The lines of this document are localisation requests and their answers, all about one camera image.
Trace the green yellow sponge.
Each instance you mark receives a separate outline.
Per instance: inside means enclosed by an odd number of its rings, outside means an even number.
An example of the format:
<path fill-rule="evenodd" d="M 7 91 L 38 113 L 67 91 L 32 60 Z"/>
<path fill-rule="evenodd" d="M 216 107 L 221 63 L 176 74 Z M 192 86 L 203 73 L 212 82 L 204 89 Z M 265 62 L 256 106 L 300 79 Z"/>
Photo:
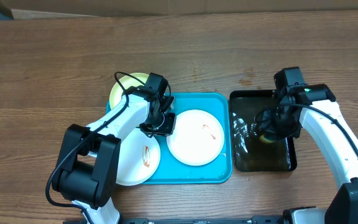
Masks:
<path fill-rule="evenodd" d="M 266 144 L 271 144 L 277 141 L 277 137 L 274 134 L 265 133 L 259 136 L 259 140 Z"/>

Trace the pink-white plate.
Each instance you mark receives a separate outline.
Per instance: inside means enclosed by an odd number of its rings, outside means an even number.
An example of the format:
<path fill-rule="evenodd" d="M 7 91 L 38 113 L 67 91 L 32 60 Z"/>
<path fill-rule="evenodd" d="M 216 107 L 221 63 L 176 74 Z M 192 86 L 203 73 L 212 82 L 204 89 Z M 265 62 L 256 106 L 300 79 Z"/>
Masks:
<path fill-rule="evenodd" d="M 184 111 L 176 117 L 173 134 L 167 137 L 167 146 L 174 158 L 186 165 L 206 165 L 223 149 L 223 127 L 210 113 Z"/>

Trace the yellow-green plate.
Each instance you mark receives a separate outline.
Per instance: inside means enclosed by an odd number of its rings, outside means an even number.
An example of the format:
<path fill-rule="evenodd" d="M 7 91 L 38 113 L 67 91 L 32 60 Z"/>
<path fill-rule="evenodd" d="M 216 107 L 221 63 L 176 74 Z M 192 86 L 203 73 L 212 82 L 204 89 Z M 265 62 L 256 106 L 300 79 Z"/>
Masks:
<path fill-rule="evenodd" d="M 149 75 L 146 73 L 131 73 L 131 75 L 138 78 L 140 81 L 143 82 L 143 84 L 147 81 L 149 77 Z M 128 89 L 131 86 L 143 85 L 141 84 L 141 82 L 125 75 L 121 77 L 119 81 L 125 89 Z M 122 88 L 119 86 L 119 84 L 115 83 L 109 95 L 109 105 L 111 109 L 113 109 L 121 101 L 122 94 Z"/>

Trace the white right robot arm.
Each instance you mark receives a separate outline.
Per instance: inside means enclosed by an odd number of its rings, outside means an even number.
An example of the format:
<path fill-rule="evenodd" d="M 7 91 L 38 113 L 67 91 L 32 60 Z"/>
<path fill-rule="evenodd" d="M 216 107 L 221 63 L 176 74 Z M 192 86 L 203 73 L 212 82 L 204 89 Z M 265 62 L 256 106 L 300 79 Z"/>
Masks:
<path fill-rule="evenodd" d="M 298 67 L 284 68 L 273 78 L 277 105 L 254 117 L 260 141 L 298 138 L 305 129 L 326 159 L 338 188 L 327 209 L 291 208 L 283 211 L 278 223 L 358 223 L 358 139 L 336 97 L 325 84 L 305 83 Z"/>

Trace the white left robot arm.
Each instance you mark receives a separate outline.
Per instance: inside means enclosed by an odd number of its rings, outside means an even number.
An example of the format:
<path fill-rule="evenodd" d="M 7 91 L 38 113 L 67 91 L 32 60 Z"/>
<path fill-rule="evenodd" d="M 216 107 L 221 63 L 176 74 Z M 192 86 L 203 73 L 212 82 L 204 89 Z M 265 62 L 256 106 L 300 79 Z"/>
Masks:
<path fill-rule="evenodd" d="M 135 128 L 152 138 L 173 133 L 176 116 L 169 112 L 174 97 L 168 81 L 151 73 L 139 86 L 123 88 L 122 100 L 101 119 L 72 124 L 63 137 L 57 164 L 45 196 L 51 205 L 77 208 L 82 223 L 119 223 L 114 190 L 121 142 Z"/>

